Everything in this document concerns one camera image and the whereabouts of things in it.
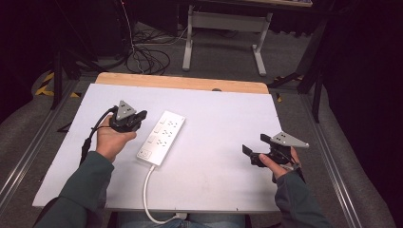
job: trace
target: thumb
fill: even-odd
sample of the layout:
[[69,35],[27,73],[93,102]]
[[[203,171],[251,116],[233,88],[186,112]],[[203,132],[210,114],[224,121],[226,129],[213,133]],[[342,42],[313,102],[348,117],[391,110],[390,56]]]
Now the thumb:
[[279,166],[277,163],[275,163],[266,155],[259,154],[259,159],[263,164],[265,164],[270,170],[273,171],[273,174],[275,175],[276,179],[287,173],[285,169],[283,169],[281,166]]
[[125,132],[125,139],[127,142],[134,140],[137,137],[137,132],[130,131],[130,132]]

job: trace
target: jeans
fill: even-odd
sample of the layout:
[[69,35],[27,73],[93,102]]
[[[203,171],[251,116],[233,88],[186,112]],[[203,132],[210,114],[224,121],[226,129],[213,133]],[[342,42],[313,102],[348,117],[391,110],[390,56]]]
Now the jeans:
[[[174,213],[153,213],[156,220],[168,220]],[[166,224],[156,224],[145,212],[119,212],[118,225],[121,228],[244,228],[245,215],[230,214],[188,214],[186,220],[173,219]]]

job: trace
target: white metal stand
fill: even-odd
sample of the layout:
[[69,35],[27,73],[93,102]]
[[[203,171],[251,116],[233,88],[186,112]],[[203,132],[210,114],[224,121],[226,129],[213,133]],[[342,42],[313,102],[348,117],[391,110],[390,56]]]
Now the white metal stand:
[[252,50],[255,55],[255,60],[258,66],[259,75],[266,76],[266,69],[261,59],[261,47],[269,29],[272,13],[267,13],[264,17],[251,17],[228,15],[210,12],[194,12],[193,6],[189,6],[187,16],[187,39],[184,50],[182,69],[188,71],[190,69],[190,61],[192,58],[192,30],[193,28],[206,29],[230,29],[239,31],[260,32],[260,38],[257,45],[252,45]]

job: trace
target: wooden table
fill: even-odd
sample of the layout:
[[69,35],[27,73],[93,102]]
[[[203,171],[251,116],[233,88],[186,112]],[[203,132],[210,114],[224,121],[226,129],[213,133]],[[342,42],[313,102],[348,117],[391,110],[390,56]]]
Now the wooden table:
[[227,92],[269,93],[267,85],[263,83],[141,74],[101,73],[95,83],[119,86],[186,88],[197,90],[219,89]]

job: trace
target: left hand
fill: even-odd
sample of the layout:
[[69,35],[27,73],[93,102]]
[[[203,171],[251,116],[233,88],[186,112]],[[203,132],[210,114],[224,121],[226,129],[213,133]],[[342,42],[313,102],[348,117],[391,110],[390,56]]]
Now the left hand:
[[[291,146],[291,156],[296,160],[296,162],[299,163],[299,158],[297,155],[296,149]],[[273,160],[271,160],[269,157],[267,157],[264,154],[259,154],[259,159],[261,160],[262,163],[264,163],[270,170],[273,171],[273,174],[275,175],[275,178],[278,179],[282,175],[290,172],[289,169],[285,169],[281,166],[279,166],[277,163],[275,163]]]

